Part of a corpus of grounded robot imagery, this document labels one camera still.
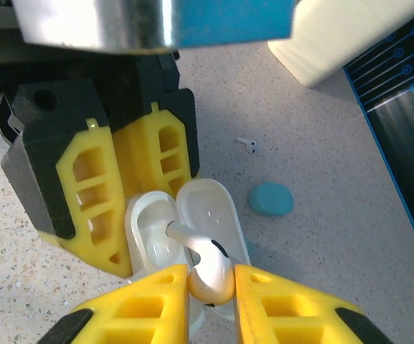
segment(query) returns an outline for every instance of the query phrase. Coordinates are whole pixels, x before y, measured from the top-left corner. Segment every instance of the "white earbud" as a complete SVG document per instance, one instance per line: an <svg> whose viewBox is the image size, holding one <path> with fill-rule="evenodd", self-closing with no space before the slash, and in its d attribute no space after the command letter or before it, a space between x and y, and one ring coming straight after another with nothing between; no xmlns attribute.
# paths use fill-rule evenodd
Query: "white earbud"
<svg viewBox="0 0 414 344"><path fill-rule="evenodd" d="M208 236L176 221L170 222L165 232L200 256L200 263L192 268L187 278L192 296L212 307L231 300L235 292L234 269L224 248Z"/></svg>
<svg viewBox="0 0 414 344"><path fill-rule="evenodd" d="M247 148L247 152L249 152L249 154L253 154L254 152L256 152L256 141L254 140L247 140L246 138L236 138L235 142L243 143Z"/></svg>

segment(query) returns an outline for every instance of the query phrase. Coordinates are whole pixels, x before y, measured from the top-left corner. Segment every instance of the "blue round object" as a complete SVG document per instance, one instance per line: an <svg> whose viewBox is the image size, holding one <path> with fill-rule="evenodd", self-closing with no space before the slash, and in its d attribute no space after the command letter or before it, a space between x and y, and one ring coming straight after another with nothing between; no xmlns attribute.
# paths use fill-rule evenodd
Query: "blue round object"
<svg viewBox="0 0 414 344"><path fill-rule="evenodd" d="M293 210L293 195L278 183L262 183L248 194L248 205L263 216L282 216Z"/></svg>

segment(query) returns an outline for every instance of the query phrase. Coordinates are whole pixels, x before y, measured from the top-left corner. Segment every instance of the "granite surface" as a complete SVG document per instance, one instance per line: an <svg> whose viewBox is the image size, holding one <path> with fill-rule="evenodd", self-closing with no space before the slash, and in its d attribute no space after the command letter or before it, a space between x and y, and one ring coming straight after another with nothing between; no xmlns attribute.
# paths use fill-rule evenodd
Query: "granite surface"
<svg viewBox="0 0 414 344"><path fill-rule="evenodd" d="M357 303L395 344L414 343L414 231L343 72L308 90L265 43L181 53L202 175L232 194L252 263ZM0 160L7 148L0 137ZM262 181L290 188L289 215L251 212L247 192ZM42 242L0 167L0 343L35 343L125 283ZM234 332L209 314L192 343L234 343Z"/></svg>

